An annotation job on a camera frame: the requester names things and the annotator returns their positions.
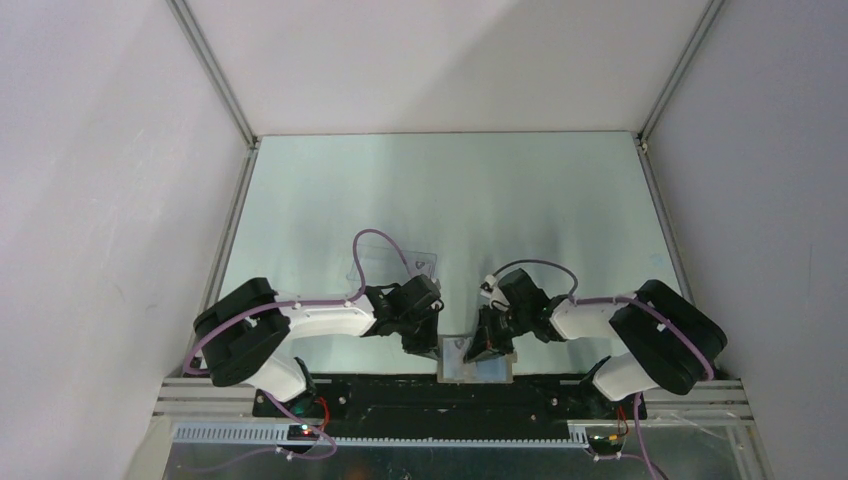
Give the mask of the grey felt card holder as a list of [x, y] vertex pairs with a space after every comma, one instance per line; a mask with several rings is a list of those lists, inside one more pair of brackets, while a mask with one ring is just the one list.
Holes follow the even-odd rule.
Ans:
[[514, 355], [466, 363], [470, 336], [440, 336], [437, 382], [444, 384], [509, 384], [513, 382]]

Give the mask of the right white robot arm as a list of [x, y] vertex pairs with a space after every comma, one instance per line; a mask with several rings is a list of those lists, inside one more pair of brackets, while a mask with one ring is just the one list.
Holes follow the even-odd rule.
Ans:
[[583, 380], [583, 408], [596, 418], [610, 416], [623, 399], [647, 390], [688, 394], [700, 380], [714, 378], [714, 362], [728, 343], [713, 320], [657, 279], [617, 296], [550, 296], [517, 268], [487, 276], [481, 294], [485, 302], [466, 363], [510, 355], [514, 339], [526, 334], [543, 343], [584, 338], [623, 343], [625, 353], [598, 361]]

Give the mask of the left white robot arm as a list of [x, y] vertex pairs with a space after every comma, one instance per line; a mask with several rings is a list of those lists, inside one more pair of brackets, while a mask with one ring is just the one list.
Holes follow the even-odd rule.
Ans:
[[443, 308], [438, 286], [423, 274], [403, 284], [363, 284], [350, 298], [288, 301], [256, 277], [194, 319], [194, 351], [214, 386], [250, 385], [299, 417], [314, 408], [316, 388], [305, 361], [283, 354], [284, 342], [397, 334], [405, 353], [435, 359]]

